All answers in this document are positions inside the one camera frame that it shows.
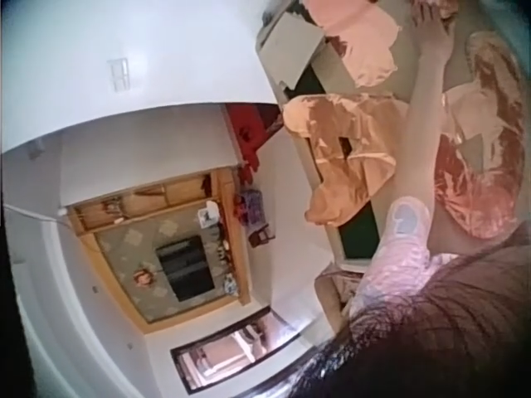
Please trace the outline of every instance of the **pink fabric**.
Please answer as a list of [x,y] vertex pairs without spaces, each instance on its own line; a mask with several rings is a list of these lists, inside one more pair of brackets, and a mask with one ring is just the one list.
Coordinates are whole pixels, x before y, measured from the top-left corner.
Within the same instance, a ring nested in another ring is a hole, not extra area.
[[368,0],[304,0],[357,86],[373,87],[397,66],[391,46],[400,32],[396,21]]
[[380,245],[349,303],[351,316],[373,303],[418,293],[442,265],[457,257],[430,256],[430,228],[430,212],[418,199],[401,197],[391,204]]

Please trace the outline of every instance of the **television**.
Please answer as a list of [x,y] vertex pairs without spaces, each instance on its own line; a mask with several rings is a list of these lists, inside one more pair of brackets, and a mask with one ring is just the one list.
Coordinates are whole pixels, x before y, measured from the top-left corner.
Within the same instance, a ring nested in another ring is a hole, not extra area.
[[179,301],[215,288],[201,236],[179,240],[156,249],[163,272]]

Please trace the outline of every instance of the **person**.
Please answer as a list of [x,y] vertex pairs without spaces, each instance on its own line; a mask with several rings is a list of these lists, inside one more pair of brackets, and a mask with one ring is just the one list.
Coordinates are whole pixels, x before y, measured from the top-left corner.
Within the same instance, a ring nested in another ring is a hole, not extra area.
[[529,223],[474,255],[432,258],[427,249],[454,26],[424,2],[412,5],[412,20],[420,57],[385,231],[348,321],[289,398],[511,396],[516,386],[529,394]]

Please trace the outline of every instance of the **blue patch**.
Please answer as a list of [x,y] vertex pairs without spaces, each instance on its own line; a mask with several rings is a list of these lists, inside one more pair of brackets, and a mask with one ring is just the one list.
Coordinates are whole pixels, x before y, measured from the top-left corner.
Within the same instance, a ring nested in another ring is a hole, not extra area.
[[418,216],[411,206],[399,205],[392,218],[396,222],[395,233],[397,235],[413,235],[417,231]]
[[372,305],[376,305],[382,301],[383,293],[376,289],[374,286],[369,284],[362,292],[362,303],[363,306],[370,307]]

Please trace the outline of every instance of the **white ceiling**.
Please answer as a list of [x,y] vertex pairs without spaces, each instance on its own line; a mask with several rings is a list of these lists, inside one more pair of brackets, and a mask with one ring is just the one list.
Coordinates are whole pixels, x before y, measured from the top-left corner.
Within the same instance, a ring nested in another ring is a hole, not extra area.
[[[18,0],[2,10],[2,151],[171,104],[275,98],[255,51],[268,0]],[[108,61],[127,58],[130,90]]]

